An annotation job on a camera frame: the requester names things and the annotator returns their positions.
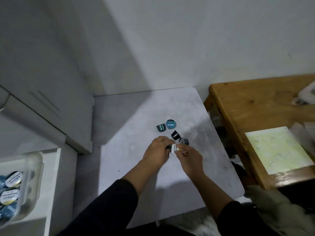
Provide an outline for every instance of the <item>person's left hand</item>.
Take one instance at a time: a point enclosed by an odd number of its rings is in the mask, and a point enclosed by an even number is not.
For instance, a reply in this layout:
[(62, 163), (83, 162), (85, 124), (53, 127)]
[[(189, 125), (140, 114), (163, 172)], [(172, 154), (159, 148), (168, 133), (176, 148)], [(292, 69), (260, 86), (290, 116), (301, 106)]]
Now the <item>person's left hand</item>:
[(143, 160), (148, 162), (157, 169), (161, 168), (167, 161), (169, 149), (165, 149), (169, 144), (174, 144), (175, 141), (165, 136), (159, 136), (154, 139), (145, 151)]

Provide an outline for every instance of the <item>plastic container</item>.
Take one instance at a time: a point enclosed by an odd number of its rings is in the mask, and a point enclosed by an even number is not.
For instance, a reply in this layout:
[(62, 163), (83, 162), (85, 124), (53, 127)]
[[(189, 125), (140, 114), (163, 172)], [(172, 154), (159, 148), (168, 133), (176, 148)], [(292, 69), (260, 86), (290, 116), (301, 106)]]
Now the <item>plastic container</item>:
[(25, 218), (34, 209), (39, 198), (43, 167), (42, 155), (39, 152), (0, 157), (0, 175), (7, 176), (18, 170), (23, 173), (21, 184), (18, 185), (20, 195), (16, 200), (15, 213), (10, 220), (0, 221), (0, 229), (13, 221)]

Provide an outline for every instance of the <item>person's right hand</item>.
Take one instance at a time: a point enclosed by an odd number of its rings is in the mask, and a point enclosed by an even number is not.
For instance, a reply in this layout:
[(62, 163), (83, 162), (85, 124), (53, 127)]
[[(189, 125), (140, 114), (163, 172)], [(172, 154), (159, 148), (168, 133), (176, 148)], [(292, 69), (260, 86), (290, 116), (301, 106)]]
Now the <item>person's right hand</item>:
[(202, 155), (193, 147), (185, 144), (176, 144), (179, 151), (175, 151), (186, 175), (193, 180), (204, 175), (202, 166)]

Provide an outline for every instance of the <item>white label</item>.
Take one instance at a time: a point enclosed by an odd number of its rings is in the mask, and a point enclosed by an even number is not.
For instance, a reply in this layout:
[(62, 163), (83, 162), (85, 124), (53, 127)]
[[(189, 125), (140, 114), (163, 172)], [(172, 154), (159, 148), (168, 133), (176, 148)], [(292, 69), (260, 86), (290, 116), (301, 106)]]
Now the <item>white label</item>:
[(23, 177), (23, 173), (20, 171), (17, 171), (5, 181), (5, 184), (9, 188), (14, 187), (15, 185), (21, 182), (22, 177)]
[(175, 155), (175, 151), (178, 151), (178, 148), (176, 147), (176, 144), (172, 144), (171, 154)]
[(0, 196), (0, 203), (3, 205), (9, 205), (16, 201), (20, 195), (19, 189), (6, 190)]

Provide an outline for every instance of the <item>hand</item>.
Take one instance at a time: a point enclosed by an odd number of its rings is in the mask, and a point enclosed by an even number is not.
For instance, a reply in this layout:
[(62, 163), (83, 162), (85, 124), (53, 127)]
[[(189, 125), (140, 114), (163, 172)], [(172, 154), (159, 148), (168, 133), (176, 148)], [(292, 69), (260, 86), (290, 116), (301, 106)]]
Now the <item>hand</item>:
[(179, 151), (175, 151), (186, 175), (193, 180), (204, 175), (202, 155), (195, 149), (185, 144), (176, 144)]
[(148, 162), (153, 167), (157, 167), (157, 169), (161, 168), (167, 161), (169, 155), (169, 150), (165, 148), (169, 144), (174, 143), (175, 141), (168, 137), (159, 136), (148, 146), (148, 149), (144, 153), (143, 161)]

